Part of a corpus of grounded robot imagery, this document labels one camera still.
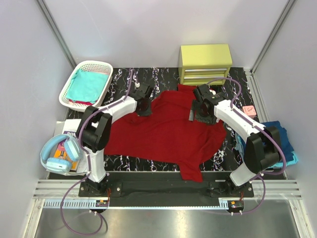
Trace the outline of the red t shirt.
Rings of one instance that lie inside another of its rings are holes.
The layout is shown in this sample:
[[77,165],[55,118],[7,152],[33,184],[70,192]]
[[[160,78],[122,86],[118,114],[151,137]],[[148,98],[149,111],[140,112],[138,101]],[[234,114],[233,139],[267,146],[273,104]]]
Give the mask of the red t shirt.
[[104,154],[177,164],[183,180],[202,182],[200,164],[221,148],[227,133],[222,121],[189,121],[193,90],[179,84],[152,101],[150,116],[131,113],[115,121]]

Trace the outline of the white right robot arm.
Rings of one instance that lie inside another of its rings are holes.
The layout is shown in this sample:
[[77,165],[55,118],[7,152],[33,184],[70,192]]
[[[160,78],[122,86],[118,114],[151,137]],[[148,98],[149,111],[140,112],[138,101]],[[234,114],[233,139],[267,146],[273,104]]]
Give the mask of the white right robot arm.
[[225,191],[229,196],[237,196],[243,185],[266,169],[282,161],[286,166],[286,158],[281,148],[280,133],[275,126],[266,127],[253,120],[233,105],[233,101],[223,94],[213,94],[206,84],[193,90],[190,121],[200,121],[209,125],[221,120],[230,126],[244,140],[246,147],[243,163],[229,175]]

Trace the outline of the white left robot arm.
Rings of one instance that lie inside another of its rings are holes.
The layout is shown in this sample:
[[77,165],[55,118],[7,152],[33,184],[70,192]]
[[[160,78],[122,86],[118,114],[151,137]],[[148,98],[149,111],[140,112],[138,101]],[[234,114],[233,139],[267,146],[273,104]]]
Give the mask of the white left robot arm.
[[84,111],[76,137],[87,155],[85,182],[95,196],[102,196],[107,190],[104,148],[109,141],[112,124],[134,112],[143,117],[151,115],[152,91],[150,85],[137,84],[134,91],[119,100],[100,108],[88,106]]

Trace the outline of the yellow green drawer cabinet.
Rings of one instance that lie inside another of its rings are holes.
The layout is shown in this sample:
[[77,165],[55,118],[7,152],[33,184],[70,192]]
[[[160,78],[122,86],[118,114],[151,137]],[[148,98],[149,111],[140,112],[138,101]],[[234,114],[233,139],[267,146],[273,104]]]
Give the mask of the yellow green drawer cabinet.
[[228,44],[180,46],[180,84],[197,86],[211,81],[210,85],[223,85],[231,66]]

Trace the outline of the pink cube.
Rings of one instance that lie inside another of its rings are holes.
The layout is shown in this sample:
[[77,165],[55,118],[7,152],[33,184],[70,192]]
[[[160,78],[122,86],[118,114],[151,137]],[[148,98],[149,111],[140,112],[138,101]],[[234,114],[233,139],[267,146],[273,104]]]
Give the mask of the pink cube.
[[249,116],[250,118],[254,119],[257,115],[256,109],[254,106],[243,106],[242,107],[243,112]]

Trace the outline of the white plastic laundry basket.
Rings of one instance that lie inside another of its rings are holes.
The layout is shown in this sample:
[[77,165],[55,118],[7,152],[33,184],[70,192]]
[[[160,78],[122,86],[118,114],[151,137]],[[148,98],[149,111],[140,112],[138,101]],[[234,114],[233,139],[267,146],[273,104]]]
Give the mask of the white plastic laundry basket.
[[85,60],[79,63],[59,94],[59,102],[83,112],[88,106],[101,106],[109,86],[113,67],[103,61]]

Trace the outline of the teal folded t shirt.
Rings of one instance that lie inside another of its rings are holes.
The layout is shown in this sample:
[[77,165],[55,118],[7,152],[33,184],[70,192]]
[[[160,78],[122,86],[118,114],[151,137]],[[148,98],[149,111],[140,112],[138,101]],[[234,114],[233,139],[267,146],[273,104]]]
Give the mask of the teal folded t shirt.
[[71,78],[66,98],[74,101],[96,102],[108,81],[107,74],[77,70]]

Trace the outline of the pink folded shirt in basket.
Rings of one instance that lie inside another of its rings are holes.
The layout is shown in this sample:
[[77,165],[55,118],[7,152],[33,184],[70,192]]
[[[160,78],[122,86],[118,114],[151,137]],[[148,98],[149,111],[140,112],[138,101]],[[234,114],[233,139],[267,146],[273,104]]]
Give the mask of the pink folded shirt in basket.
[[69,103],[70,103],[71,105],[80,104],[80,105],[87,105],[87,106],[91,106],[91,105],[93,105],[93,104],[94,104],[94,102],[74,101],[74,100],[71,100],[71,99],[69,99],[68,101],[69,101]]

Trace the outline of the blue t shirt pile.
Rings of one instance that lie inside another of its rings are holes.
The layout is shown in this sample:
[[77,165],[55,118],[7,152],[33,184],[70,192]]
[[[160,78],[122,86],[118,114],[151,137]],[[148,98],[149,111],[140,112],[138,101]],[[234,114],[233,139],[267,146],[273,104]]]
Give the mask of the blue t shirt pile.
[[[280,139],[281,139],[281,149],[285,155],[286,164],[287,165],[296,164],[298,162],[298,158],[297,158],[297,155],[295,154],[293,146],[289,142],[289,139],[287,136],[287,130],[281,126],[279,121],[263,122],[263,125],[265,125],[266,127],[275,126],[279,130]],[[236,139],[236,146],[234,147],[234,149],[237,150],[241,158],[243,158],[244,152],[246,149],[246,143],[238,133],[235,133],[235,139]]]

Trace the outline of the light blue shirt under pile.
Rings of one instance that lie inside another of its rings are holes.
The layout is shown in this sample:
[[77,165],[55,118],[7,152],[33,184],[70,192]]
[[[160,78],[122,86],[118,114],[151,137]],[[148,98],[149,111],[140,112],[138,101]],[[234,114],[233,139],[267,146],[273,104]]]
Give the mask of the light blue shirt under pile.
[[[287,137],[286,133],[280,133],[281,138],[281,149],[284,153],[285,159],[286,159],[286,165],[294,165],[298,162],[297,155],[295,154],[295,151],[292,147],[292,145],[289,142],[289,139]],[[239,152],[242,160],[244,160],[244,153],[246,149],[246,143],[243,141],[241,136],[239,134],[235,134],[236,139],[236,146],[235,149]]]

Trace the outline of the colourful Roald Dahl book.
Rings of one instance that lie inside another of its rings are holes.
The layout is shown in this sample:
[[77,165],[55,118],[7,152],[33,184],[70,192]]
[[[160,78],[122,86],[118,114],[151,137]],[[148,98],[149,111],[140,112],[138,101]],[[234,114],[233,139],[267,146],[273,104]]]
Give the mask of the colourful Roald Dahl book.
[[74,131],[64,131],[63,134],[59,134],[55,137],[56,141],[56,151],[54,153],[54,158],[59,159],[59,164],[61,160],[67,161],[66,171],[68,173],[77,173],[82,169],[81,161],[84,158],[84,152],[79,146],[76,133]]

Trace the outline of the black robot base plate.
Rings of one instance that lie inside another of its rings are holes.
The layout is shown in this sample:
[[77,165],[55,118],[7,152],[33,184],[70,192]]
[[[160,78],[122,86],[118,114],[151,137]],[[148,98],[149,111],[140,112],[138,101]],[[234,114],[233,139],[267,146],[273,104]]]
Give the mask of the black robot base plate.
[[202,172],[202,182],[183,180],[179,172],[111,172],[94,185],[80,184],[80,197],[110,196],[110,206],[126,208],[212,208],[219,199],[252,198],[254,192],[247,183],[235,188],[229,183],[228,172]]

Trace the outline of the aluminium frame post left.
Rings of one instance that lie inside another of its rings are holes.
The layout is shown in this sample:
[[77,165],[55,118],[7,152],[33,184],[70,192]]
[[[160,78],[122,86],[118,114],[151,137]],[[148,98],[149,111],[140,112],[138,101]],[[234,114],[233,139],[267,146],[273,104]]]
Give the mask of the aluminium frame post left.
[[56,21],[54,20],[54,17],[48,7],[48,5],[46,4],[45,0],[35,0],[36,4],[38,5],[44,19],[46,20],[46,22],[48,23],[53,35],[55,36],[59,46],[61,47],[62,52],[64,53],[67,61],[69,62],[69,64],[71,65],[71,67],[74,69],[77,66],[77,63],[65,41],[65,39],[63,38],[63,35],[56,23]]

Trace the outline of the aluminium frame post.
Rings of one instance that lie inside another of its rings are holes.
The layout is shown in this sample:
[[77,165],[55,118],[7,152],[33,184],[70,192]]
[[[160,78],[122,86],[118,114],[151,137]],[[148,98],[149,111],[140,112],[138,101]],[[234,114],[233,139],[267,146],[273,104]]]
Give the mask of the aluminium frame post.
[[63,35],[56,23],[56,21],[54,20],[54,17],[48,7],[48,5],[46,4],[45,0],[35,0],[36,4],[38,5],[44,19],[46,20],[46,22],[48,23],[53,35],[55,36],[59,46],[61,47],[62,52],[64,53],[67,61],[69,62],[69,64],[71,65],[71,67],[74,69],[77,66],[77,63],[65,41],[65,39],[63,38]]
[[274,24],[267,40],[265,41],[259,55],[257,56],[253,66],[250,68],[251,74],[255,74],[256,70],[258,69],[260,63],[262,62],[263,58],[265,57],[266,53],[268,52],[270,46],[272,45],[273,41],[275,40],[277,34],[279,33],[280,29],[282,28],[283,24],[285,23],[288,15],[290,14],[292,8],[296,4],[296,0],[288,0],[282,9],[276,23]]

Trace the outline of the aluminium frame post right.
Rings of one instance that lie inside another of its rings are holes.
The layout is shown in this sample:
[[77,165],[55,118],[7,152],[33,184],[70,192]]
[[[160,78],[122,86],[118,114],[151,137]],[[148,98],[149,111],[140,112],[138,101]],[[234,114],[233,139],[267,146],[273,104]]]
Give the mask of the aluminium frame post right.
[[283,24],[285,23],[288,15],[290,14],[292,8],[296,4],[296,0],[288,0],[282,9],[276,23],[274,24],[267,40],[265,41],[259,55],[257,56],[253,66],[250,68],[251,74],[255,74],[256,70],[258,69],[260,63],[262,62],[263,58],[265,57],[266,53],[268,52],[270,46],[272,45],[273,41],[275,40],[277,34],[279,33],[280,29],[282,28]]

